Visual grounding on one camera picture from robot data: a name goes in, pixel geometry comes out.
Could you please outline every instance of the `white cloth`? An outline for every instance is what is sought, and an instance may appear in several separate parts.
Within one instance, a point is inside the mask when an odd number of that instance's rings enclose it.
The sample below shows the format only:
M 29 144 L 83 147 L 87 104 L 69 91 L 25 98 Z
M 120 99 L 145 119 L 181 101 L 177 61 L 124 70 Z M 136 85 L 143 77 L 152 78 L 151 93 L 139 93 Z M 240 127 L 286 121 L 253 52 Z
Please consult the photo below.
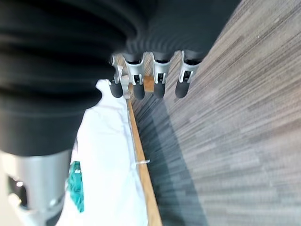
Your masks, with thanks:
M 126 100 L 114 98 L 106 81 L 96 87 L 102 100 L 86 110 L 72 157 L 81 165 L 85 211 L 79 214 L 66 200 L 58 226 L 147 226 Z

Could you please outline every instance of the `gray carpet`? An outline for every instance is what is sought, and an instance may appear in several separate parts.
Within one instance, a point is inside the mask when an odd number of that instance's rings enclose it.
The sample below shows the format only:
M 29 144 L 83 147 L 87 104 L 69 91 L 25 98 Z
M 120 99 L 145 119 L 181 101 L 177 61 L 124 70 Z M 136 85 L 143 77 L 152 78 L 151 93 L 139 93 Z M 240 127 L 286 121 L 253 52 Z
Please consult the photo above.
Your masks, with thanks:
M 179 62 L 132 98 L 164 225 L 300 226 L 301 1 L 244 0 L 184 99 Z

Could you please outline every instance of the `wooden baseboard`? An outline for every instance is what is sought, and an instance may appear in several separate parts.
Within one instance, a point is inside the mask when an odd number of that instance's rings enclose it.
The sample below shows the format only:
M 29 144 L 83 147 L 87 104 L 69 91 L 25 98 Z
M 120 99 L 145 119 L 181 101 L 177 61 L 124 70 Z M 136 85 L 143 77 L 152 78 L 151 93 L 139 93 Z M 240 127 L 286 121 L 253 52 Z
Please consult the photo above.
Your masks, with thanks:
M 128 101 L 128 107 L 129 107 L 129 114 L 130 114 L 130 121 L 132 126 L 132 133 L 134 137 L 135 147 L 136 147 L 136 153 L 137 153 L 137 160 L 138 161 L 144 161 L 144 153 L 139 137 L 138 128 L 136 125 L 136 120 L 132 108 L 131 101 Z M 147 169 L 147 164 L 139 164 L 139 172 L 140 172 L 140 180 L 142 183 L 142 187 L 144 190 L 144 196 L 146 201 L 146 207 L 147 207 L 147 214 L 148 214 L 148 222 L 149 226 L 163 226 L 160 213 L 157 206 L 156 197 L 154 194 L 154 190 L 151 184 L 151 179 L 149 175 L 149 171 Z

